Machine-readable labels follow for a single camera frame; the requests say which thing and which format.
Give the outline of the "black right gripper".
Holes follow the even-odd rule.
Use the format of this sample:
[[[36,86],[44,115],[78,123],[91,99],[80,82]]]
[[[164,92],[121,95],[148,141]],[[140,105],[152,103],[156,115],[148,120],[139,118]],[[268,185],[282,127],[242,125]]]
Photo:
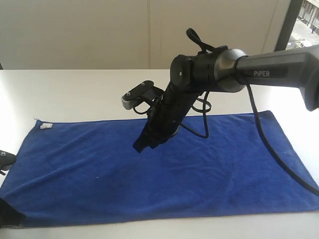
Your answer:
[[[154,149],[166,143],[177,132],[198,96],[199,92],[183,91],[170,82],[162,98],[155,103],[133,148],[141,153],[148,146]]]

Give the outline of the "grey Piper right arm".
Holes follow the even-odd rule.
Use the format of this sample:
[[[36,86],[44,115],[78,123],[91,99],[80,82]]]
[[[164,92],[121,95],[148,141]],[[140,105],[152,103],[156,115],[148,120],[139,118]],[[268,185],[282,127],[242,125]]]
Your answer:
[[[319,48],[289,49],[248,56],[239,49],[196,56],[178,55],[170,67],[165,90],[147,95],[147,82],[124,101],[132,107],[150,104],[148,119],[134,142],[138,152],[155,148],[173,137],[197,98],[204,92],[236,93],[246,84],[298,88],[309,111],[319,107]]]

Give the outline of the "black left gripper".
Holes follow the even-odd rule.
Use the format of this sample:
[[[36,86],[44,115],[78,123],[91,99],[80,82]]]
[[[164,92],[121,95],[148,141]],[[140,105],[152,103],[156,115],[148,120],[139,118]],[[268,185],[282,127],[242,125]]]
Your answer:
[[[14,209],[4,199],[0,199],[0,228],[20,227],[25,218],[25,214]]]

